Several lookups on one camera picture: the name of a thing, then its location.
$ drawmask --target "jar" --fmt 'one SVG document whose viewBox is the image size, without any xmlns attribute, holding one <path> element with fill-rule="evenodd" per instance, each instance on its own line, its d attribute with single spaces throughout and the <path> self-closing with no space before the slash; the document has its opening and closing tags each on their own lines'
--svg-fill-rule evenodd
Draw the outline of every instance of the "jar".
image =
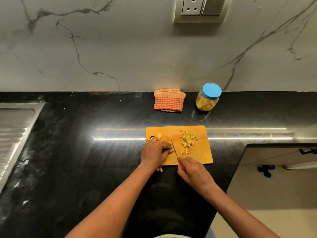
<svg viewBox="0 0 317 238">
<path fill-rule="evenodd" d="M 210 111 L 218 102 L 221 88 L 215 83 L 206 83 L 199 91 L 196 106 L 201 111 Z"/>
</svg>

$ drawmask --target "sink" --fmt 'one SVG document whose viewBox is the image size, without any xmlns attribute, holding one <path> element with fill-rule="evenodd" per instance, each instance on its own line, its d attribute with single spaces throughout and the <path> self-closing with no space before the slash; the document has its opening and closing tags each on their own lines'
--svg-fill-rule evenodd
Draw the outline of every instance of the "sink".
<svg viewBox="0 0 317 238">
<path fill-rule="evenodd" d="M 0 193 L 45 103 L 0 103 Z"/>
</svg>

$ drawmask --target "cutting board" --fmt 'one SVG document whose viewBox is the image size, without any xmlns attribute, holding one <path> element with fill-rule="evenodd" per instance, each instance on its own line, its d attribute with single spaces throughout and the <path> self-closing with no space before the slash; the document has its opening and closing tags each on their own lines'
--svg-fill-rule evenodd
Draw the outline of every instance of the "cutting board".
<svg viewBox="0 0 317 238">
<path fill-rule="evenodd" d="M 189 154 L 185 154 L 185 147 L 181 144 L 181 130 L 191 131 L 196 133 L 198 140 L 195 139 L 194 145 L 190 148 L 187 147 Z M 187 156 L 192 157 L 193 159 L 199 161 L 202 164 L 211 164 L 212 155 L 210 150 L 210 145 L 208 141 L 206 127 L 203 125 L 200 126 L 166 126 L 166 127 L 148 127 L 145 130 L 145 139 L 150 140 L 151 136 L 157 137 L 157 134 L 161 133 L 162 138 L 160 140 L 167 141 L 171 143 L 171 138 L 175 145 L 177 154 L 182 158 Z M 162 165 L 177 165 L 178 161 L 176 159 L 176 153 L 173 152 L 167 156 L 166 161 Z"/>
</svg>

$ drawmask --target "forearm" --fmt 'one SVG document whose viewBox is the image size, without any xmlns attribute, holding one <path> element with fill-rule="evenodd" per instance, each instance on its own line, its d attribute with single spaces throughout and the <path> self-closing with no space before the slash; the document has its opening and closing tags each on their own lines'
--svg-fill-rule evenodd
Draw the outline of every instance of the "forearm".
<svg viewBox="0 0 317 238">
<path fill-rule="evenodd" d="M 117 238 L 149 177 L 150 168 L 139 165 L 92 213 L 79 223 L 67 238 Z"/>
<path fill-rule="evenodd" d="M 234 202 L 219 187 L 215 187 L 207 195 L 206 200 L 219 212 L 238 237 L 279 238 L 262 222 Z"/>
</svg>

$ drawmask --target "kitchen towel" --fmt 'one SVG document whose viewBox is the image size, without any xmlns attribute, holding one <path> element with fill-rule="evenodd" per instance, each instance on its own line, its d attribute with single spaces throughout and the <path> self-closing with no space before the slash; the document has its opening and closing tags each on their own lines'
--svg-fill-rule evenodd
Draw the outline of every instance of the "kitchen towel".
<svg viewBox="0 0 317 238">
<path fill-rule="evenodd" d="M 155 97 L 155 110 L 162 112 L 181 112 L 183 110 L 183 103 L 186 94 L 181 92 L 180 89 L 159 89 L 154 92 Z"/>
</svg>

